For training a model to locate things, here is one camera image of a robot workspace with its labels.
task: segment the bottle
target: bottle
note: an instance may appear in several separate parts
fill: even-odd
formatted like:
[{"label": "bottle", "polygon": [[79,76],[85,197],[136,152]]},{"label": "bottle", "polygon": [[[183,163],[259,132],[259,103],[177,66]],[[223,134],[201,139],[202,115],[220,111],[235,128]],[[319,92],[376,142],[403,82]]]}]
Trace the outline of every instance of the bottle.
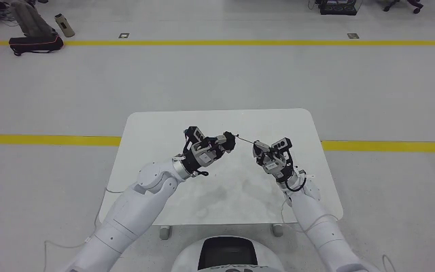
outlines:
[{"label": "bottle", "polygon": [[65,37],[73,37],[75,35],[74,30],[69,25],[67,19],[62,14],[57,14],[55,17],[57,24],[62,30]]}]

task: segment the white table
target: white table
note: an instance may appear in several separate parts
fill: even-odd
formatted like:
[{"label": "white table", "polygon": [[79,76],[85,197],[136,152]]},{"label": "white table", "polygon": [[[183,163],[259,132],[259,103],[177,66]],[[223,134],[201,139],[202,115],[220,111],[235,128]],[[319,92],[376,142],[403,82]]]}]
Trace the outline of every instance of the white table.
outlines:
[{"label": "white table", "polygon": [[[320,189],[321,202],[331,214],[339,219],[343,217],[314,121],[305,109],[132,114],[128,117],[107,188],[123,191],[136,181],[145,164],[167,160],[182,152],[184,130],[189,126],[197,126],[206,136],[230,131],[269,145],[283,137],[290,138],[296,165],[315,175],[313,181]],[[282,223],[283,194],[273,176],[265,174],[255,163],[250,143],[236,140],[235,149],[206,171],[210,173],[208,177],[190,178],[179,185],[155,225]],[[118,196],[106,192],[100,221]],[[295,223],[292,209],[284,207],[284,221]]]}]

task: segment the chair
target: chair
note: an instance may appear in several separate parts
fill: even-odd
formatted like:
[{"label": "chair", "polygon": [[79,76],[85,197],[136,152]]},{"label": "chair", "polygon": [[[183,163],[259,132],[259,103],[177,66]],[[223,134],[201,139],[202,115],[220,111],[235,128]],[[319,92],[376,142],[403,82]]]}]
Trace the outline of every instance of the chair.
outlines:
[{"label": "chair", "polygon": [[[407,1],[408,1],[408,3],[410,3],[411,5],[416,7],[416,9],[414,10],[415,14],[419,13],[423,7],[422,4],[418,3],[418,2],[420,2],[420,0],[407,0]],[[399,3],[399,2],[400,2],[400,0],[393,0],[388,6],[384,7],[383,11],[384,12],[389,11],[390,7],[392,7],[393,5],[395,5],[396,3]]]}]

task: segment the wire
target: wire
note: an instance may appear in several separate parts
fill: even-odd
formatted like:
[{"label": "wire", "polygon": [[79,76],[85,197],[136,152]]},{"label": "wire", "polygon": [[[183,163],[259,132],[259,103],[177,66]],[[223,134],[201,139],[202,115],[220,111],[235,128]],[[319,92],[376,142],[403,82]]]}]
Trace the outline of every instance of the wire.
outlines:
[{"label": "wire", "polygon": [[239,137],[239,134],[235,135],[235,137],[239,138],[239,139],[242,140],[242,141],[247,141],[248,143],[252,143],[252,144],[254,144],[252,141],[248,141],[248,140],[246,140],[246,139],[240,138],[240,137]]},{"label": "wire", "polygon": [[[104,188],[104,192],[105,191],[108,191],[108,192],[111,192],[111,193],[114,193],[114,194],[120,194],[121,193],[121,192],[112,192],[112,191],[108,190],[107,187]],[[98,208],[97,214],[95,215],[94,230],[92,231],[92,234],[88,236],[88,238],[93,236],[95,231],[97,231],[97,219],[98,219],[98,215],[100,214],[101,206],[103,205],[103,200],[104,200],[104,195],[103,195],[103,198],[101,199],[101,204],[100,204],[100,207]],[[46,272],[46,269],[47,269],[47,245],[48,244],[54,245],[54,246],[56,246],[58,248],[68,248],[68,249],[79,248],[79,247],[83,246],[87,242],[88,238],[86,238],[85,242],[83,242],[83,243],[81,243],[79,245],[60,245],[58,243],[54,243],[53,241],[45,240],[43,242],[43,272]]]},{"label": "wire", "polygon": [[209,172],[207,171],[198,171],[198,170],[194,170],[194,173],[197,173],[198,175],[203,175],[205,177],[207,177],[209,175]]},{"label": "wire", "polygon": [[111,190],[108,190],[107,187],[106,187],[106,191],[111,192],[112,194],[121,194],[124,192],[124,191],[119,191],[119,192],[111,191]]},{"label": "wire", "polygon": [[386,272],[388,272],[387,267],[385,266],[385,259],[388,260],[389,264],[391,265],[393,272],[396,272],[396,268],[393,266],[393,262],[389,259],[387,254],[382,255],[382,265]]},{"label": "wire", "polygon": [[285,204],[286,201],[287,200],[284,200],[284,202],[281,205],[281,220],[283,221],[284,226],[292,229],[293,231],[296,231],[297,233],[307,233],[307,232],[309,232],[315,226],[315,223],[317,223],[317,221],[319,221],[320,219],[322,219],[325,216],[332,216],[333,218],[335,218],[338,221],[338,218],[334,214],[324,214],[324,215],[319,216],[318,218],[316,218],[316,220],[314,220],[314,222],[307,229],[303,229],[302,227],[300,227],[300,228],[302,228],[302,230],[301,231],[297,230],[297,229],[291,227],[289,224],[286,224],[284,222],[283,210],[284,210],[284,204]]},{"label": "wire", "polygon": [[[323,218],[323,217],[325,217],[325,216],[332,216],[333,218],[335,218],[335,219],[338,221],[338,218],[337,218],[335,215],[333,215],[333,214],[324,214],[324,215],[322,215],[322,216],[319,216],[316,220],[314,220],[314,222],[313,222],[313,223],[312,223],[312,224],[311,224],[311,225],[310,225],[306,230],[304,230],[302,227],[300,227],[300,228],[302,228],[301,231],[300,231],[300,230],[297,230],[297,229],[293,228],[292,226],[290,226],[289,224],[286,224],[286,223],[284,222],[283,210],[284,210],[284,204],[285,204],[286,201],[287,201],[287,200],[284,200],[284,202],[281,204],[281,220],[282,220],[284,226],[286,226],[286,227],[292,229],[293,231],[296,231],[297,233],[307,233],[309,230],[311,230],[311,229],[315,226],[315,223],[316,223],[317,221],[319,221],[320,218]],[[391,265],[391,267],[392,267],[392,269],[393,269],[393,272],[396,272],[396,268],[394,267],[393,262],[389,259],[389,257],[387,256],[387,254],[384,254],[384,255],[382,255],[382,265],[383,265],[383,268],[385,269],[385,272],[388,272],[387,266],[385,265],[385,259],[388,260],[389,264]]]},{"label": "wire", "polygon": [[301,184],[299,187],[297,187],[296,189],[291,189],[291,188],[288,186],[288,183],[287,183],[287,180],[286,180],[286,181],[284,182],[284,184],[285,184],[285,187],[287,187],[288,190],[290,190],[290,191],[292,191],[292,192],[298,192],[298,191],[302,190],[302,188],[304,188],[305,183],[307,182],[307,173],[305,172],[305,170],[301,170],[301,171],[299,171],[299,173],[304,173],[304,181],[303,181],[302,184]]},{"label": "wire", "polygon": [[8,27],[16,27],[16,26],[19,25],[18,23],[16,23],[16,24],[7,24],[5,22],[10,22],[10,21],[4,21],[4,20],[0,20],[0,22],[2,22],[3,24],[6,24]]}]

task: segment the black cable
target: black cable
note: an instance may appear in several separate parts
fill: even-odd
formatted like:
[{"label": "black cable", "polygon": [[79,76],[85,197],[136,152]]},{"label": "black cable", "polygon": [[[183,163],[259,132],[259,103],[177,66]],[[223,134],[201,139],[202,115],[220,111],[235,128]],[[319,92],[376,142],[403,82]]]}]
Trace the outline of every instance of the black cable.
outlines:
[{"label": "black cable", "polygon": [[393,268],[393,272],[396,272],[396,268],[393,266],[393,262],[389,259],[389,257],[386,254],[384,254],[382,255],[382,264],[383,264],[383,268],[385,269],[385,272],[388,272],[387,267],[385,266],[385,259],[388,260],[389,264]]},{"label": "black cable", "polygon": [[205,177],[207,177],[209,175],[209,172],[206,171],[198,171],[198,170],[194,170],[194,173],[197,173],[198,175],[203,175]]},{"label": "black cable", "polygon": [[302,183],[301,186],[299,186],[297,189],[291,189],[291,188],[288,186],[287,181],[285,181],[285,187],[287,187],[287,189],[288,189],[288,190],[291,190],[292,192],[298,192],[298,191],[302,190],[302,188],[304,188],[305,182],[307,182],[307,177],[304,177],[304,182]]},{"label": "black cable", "polygon": [[252,144],[254,144],[252,141],[248,141],[248,140],[246,140],[246,139],[240,138],[240,137],[239,137],[239,134],[235,135],[235,137],[239,138],[239,139],[242,140],[242,141],[247,141],[248,143],[252,143]]}]

